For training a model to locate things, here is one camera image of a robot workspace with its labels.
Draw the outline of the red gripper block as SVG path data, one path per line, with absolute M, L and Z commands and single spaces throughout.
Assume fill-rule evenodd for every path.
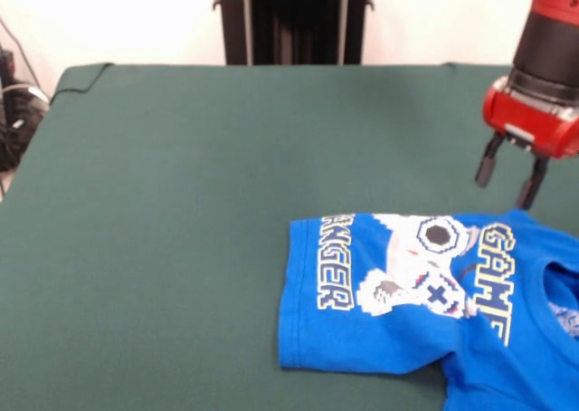
M 486 187 L 493 174 L 497 153 L 508 135 L 530 146 L 535 155 L 529 178 L 521 187 L 517 208 L 529 210 L 545 179 L 550 158 L 568 158 L 578 153 L 578 107 L 529 97 L 496 79 L 487 91 L 482 118 L 495 132 L 479 162 L 475 183 Z

